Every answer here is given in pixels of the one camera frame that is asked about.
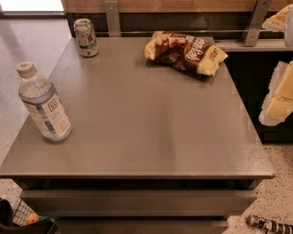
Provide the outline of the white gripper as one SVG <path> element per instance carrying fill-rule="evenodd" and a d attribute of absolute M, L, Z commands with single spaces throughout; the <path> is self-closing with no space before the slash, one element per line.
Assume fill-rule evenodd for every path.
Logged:
<path fill-rule="evenodd" d="M 265 30 L 284 32 L 285 45 L 293 51 L 293 4 L 265 19 Z M 259 121 L 264 126 L 276 126 L 293 112 L 293 61 L 280 61 L 273 70 L 269 92 L 262 104 Z"/>

